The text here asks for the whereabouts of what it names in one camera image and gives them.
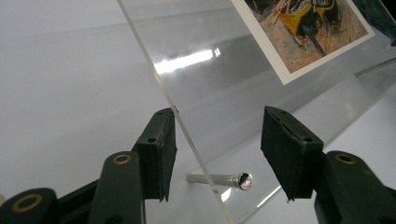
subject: printed picture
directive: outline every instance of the printed picture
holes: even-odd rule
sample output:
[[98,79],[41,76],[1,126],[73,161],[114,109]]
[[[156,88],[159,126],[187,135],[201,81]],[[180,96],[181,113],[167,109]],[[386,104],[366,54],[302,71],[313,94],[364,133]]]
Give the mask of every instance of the printed picture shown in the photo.
[[283,84],[374,35],[350,0],[232,0]]

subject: transparent plastic panel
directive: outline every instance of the transparent plastic panel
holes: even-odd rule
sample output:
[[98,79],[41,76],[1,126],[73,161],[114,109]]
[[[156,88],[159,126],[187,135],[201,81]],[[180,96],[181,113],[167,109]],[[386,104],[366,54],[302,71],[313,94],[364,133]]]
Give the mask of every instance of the transparent plastic panel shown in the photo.
[[293,113],[328,143],[396,79],[396,49],[375,28],[374,37],[283,85],[229,0],[119,3],[200,163],[195,173],[253,176],[250,190],[217,187],[208,176],[230,223],[279,189],[260,151],[266,105]]

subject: metal tube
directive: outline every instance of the metal tube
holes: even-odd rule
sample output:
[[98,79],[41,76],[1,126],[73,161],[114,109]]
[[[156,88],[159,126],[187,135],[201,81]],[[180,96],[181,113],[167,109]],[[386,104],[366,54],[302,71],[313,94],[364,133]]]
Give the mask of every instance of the metal tube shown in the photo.
[[[239,175],[211,175],[210,176],[218,186],[226,186],[248,190],[251,188],[252,176],[247,173]],[[186,179],[190,183],[208,184],[204,175],[187,175]]]

